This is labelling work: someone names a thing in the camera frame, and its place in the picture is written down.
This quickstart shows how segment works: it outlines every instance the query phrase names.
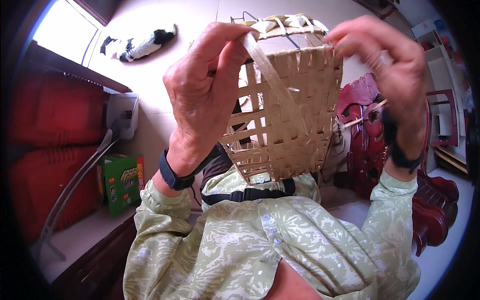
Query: floral print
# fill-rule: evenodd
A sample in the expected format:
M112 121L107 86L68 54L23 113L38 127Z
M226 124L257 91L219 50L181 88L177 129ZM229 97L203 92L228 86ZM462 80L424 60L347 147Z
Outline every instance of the floral print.
M256 175L255 187L284 190ZM278 262L288 262L324 299L406 299L420 279L411 259L411 200L416 180L400 182L385 171L373 189L362 228L320 206L310 175L294 178L293 196L213 206L190 226L191 200L160 194L149 181L137 208L125 299L261 299ZM246 187L236 171L213 177L203 193Z

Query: green box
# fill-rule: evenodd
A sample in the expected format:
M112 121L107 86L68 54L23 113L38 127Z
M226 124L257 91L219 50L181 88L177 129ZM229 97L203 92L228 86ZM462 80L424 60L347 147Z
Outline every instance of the green box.
M98 201L118 216L140 199L144 184L144 156L107 154L97 163Z

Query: black watch strap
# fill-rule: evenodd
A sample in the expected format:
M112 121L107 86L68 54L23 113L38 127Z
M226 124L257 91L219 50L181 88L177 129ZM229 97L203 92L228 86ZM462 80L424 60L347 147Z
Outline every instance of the black watch strap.
M384 126L384 139L388 146L388 154L392 157L392 161L395 166L399 168L406 168L408 169L409 173L412 174L413 171L420 165L421 156L415 160L407 159L396 141L398 127L387 111L388 109L386 108L382 111L382 122Z
M177 175L175 175L172 168L167 162L167 153L168 148L165 149L160 155L158 168L160 169L160 174L162 174L163 180L165 180L165 182L168 184L168 187L176 191L181 191L192 187L193 182L195 181L195 175L202 172L202 170L209 163L216 160L220 156L218 148L214 147L210 154L200 163L200 165L192 173L185 177L177 177Z

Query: black and white cat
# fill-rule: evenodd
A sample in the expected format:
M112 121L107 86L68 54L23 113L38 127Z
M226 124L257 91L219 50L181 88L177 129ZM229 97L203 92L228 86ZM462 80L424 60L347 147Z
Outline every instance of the black and white cat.
M174 24L171 31L157 29L150 36L133 37L128 40L107 37L100 47L100 53L123 62L139 60L160 49L176 35L177 27Z

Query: person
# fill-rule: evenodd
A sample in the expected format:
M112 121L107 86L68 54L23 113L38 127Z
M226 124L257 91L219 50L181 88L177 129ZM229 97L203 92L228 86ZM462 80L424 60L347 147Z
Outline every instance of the person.
M248 55L240 24L212 23L163 76L177 127L166 161L191 174L224 134ZM359 55L378 79L397 125L396 143L413 161L424 137L425 61L417 43L372 17L339 24L325 37L337 55ZM381 62L387 49L394 63ZM209 76L216 70L215 76ZM406 299L420 279L411 258L416 172L388 158L361 229L320 205L310 174L293 178L291 196L204 204L191 227L191 200L160 170L141 191L123 291L126 299ZM230 168L211 177L206 195L245 189ZM257 189L285 190L283 182Z

